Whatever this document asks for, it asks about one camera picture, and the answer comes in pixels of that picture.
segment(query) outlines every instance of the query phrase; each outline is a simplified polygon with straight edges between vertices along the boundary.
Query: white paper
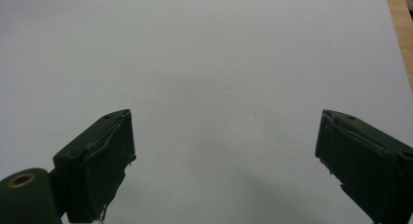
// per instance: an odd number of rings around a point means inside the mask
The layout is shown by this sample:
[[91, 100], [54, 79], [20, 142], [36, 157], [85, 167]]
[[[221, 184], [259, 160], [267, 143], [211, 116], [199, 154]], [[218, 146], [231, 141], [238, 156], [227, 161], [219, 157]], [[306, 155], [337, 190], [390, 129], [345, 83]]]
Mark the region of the white paper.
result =
[[0, 61], [1, 178], [131, 109], [105, 223], [369, 223], [314, 156], [322, 109], [413, 145], [386, 0], [0, 0]]

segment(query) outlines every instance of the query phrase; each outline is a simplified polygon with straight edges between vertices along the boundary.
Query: white table surface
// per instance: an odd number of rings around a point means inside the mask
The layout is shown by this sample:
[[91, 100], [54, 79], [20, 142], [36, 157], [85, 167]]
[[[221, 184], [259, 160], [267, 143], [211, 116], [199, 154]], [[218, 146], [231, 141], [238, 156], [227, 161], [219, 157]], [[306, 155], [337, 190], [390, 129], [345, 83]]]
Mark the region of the white table surface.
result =
[[1, 178], [131, 109], [109, 224], [371, 223], [314, 156], [322, 109], [413, 145], [386, 0], [0, 0], [0, 62]]

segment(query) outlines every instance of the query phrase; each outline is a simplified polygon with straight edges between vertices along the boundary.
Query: screw hole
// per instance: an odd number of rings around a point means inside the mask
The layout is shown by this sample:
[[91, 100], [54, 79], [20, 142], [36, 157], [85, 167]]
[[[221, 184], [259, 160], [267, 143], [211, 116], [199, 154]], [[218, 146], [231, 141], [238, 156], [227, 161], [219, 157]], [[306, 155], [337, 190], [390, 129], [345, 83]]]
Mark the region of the screw hole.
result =
[[31, 183], [36, 175], [34, 173], [24, 173], [14, 177], [12, 180], [9, 181], [10, 188], [18, 188], [25, 186], [26, 184]]

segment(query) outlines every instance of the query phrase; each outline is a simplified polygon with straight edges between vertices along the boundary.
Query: wooden surface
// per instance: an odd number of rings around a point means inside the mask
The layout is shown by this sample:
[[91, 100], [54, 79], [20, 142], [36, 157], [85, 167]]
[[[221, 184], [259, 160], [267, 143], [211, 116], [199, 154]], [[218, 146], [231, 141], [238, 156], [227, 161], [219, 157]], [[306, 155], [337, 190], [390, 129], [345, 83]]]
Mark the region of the wooden surface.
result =
[[413, 21], [405, 0], [388, 0], [398, 44], [403, 55], [410, 88], [413, 91]]

